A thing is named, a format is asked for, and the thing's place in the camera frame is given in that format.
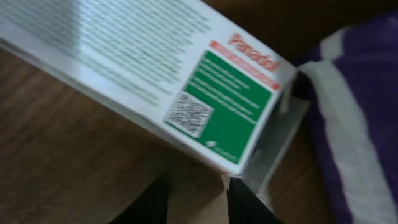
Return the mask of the purple sanitary pad pack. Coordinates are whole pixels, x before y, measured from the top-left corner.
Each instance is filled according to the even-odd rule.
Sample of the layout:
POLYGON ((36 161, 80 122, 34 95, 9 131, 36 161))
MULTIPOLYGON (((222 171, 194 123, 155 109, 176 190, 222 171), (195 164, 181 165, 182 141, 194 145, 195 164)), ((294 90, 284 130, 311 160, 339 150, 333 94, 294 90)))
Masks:
POLYGON ((397 11, 334 32, 298 70, 336 221, 396 223, 397 11))

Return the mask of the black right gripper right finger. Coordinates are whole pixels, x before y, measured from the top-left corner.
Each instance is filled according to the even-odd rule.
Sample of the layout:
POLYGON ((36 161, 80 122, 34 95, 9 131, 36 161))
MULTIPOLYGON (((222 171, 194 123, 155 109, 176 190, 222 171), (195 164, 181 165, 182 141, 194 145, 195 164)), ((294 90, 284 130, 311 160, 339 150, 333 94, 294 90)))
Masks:
POLYGON ((229 224, 284 224, 241 179, 230 179, 226 195, 229 224))

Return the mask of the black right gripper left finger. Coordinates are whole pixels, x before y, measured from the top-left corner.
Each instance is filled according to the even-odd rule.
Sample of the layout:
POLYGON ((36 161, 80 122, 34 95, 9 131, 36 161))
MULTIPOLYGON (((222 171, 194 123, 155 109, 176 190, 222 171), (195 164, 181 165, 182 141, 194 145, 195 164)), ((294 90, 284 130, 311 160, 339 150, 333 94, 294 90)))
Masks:
POLYGON ((166 224, 172 185, 161 175, 109 224, 166 224))

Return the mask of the white green medicine box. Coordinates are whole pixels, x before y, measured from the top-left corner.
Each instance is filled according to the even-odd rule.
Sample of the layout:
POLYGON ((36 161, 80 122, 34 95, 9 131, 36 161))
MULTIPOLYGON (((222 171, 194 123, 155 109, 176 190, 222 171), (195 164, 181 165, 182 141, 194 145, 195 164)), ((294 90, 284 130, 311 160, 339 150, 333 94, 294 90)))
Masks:
POLYGON ((297 69, 203 1, 2 0, 1 47, 262 194, 297 69))

